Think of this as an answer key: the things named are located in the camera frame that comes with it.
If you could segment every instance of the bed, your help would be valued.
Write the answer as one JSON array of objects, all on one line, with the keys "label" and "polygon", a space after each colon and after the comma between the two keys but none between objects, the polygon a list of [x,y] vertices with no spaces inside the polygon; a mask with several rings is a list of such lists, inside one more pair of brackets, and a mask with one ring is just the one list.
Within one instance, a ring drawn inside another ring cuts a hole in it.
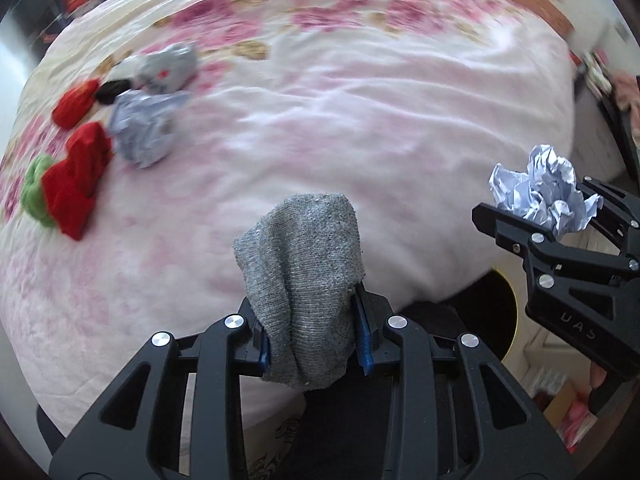
[{"label": "bed", "polygon": [[[366,286],[394,308],[487,272],[500,252],[470,211],[494,165],[570,152],[570,29],[548,0],[108,0],[75,20],[25,86],[0,168],[0,319],[47,415],[68,433],[154,332],[235,312],[232,241],[295,193],[351,200]],[[115,156],[82,241],[33,221],[18,197],[35,156],[64,156],[58,98],[176,42],[199,69],[174,150],[144,170]],[[246,380],[245,429],[297,394]]]}]

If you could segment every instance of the green sock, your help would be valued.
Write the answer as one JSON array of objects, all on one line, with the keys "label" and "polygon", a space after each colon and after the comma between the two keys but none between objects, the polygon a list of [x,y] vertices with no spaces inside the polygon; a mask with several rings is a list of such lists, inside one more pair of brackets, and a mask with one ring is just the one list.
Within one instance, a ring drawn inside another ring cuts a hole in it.
[{"label": "green sock", "polygon": [[47,203],[44,200],[40,180],[42,175],[55,163],[55,159],[47,153],[42,153],[34,158],[24,176],[20,192],[20,203],[24,210],[44,227],[55,227],[56,222],[47,211]]}]

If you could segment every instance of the silver screw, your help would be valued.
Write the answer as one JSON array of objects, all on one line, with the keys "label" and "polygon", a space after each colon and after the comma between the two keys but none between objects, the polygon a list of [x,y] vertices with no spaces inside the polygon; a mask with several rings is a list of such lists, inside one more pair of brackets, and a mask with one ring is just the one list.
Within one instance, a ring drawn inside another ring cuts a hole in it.
[{"label": "silver screw", "polygon": [[227,328],[238,328],[244,325],[244,317],[239,314],[232,314],[225,319],[225,326]]},{"label": "silver screw", "polygon": [[406,318],[402,316],[391,316],[386,322],[392,328],[404,328],[407,324]]},{"label": "silver screw", "polygon": [[473,334],[463,334],[460,338],[460,342],[469,348],[475,348],[480,344],[478,337]]},{"label": "silver screw", "polygon": [[548,274],[543,274],[538,278],[538,283],[542,288],[551,288],[552,286],[554,286],[555,282],[556,280],[554,280],[554,277],[549,276]]},{"label": "silver screw", "polygon": [[171,336],[168,335],[167,332],[158,332],[151,337],[151,342],[154,346],[164,346],[168,344],[169,341],[171,341]]}]

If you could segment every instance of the crumpled white paper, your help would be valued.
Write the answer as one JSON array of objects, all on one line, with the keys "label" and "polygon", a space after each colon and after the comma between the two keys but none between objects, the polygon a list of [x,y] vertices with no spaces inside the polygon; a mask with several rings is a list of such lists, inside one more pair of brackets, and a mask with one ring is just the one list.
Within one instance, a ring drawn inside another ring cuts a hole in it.
[{"label": "crumpled white paper", "polygon": [[114,102],[107,131],[117,154],[146,168],[164,158],[174,145],[174,112],[190,97],[189,92],[148,95],[129,90]]},{"label": "crumpled white paper", "polygon": [[575,184],[571,162],[557,156],[548,144],[533,148],[527,173],[509,171],[497,164],[489,179],[498,208],[553,229],[558,240],[567,233],[583,230],[602,207],[600,195],[585,200]]}]

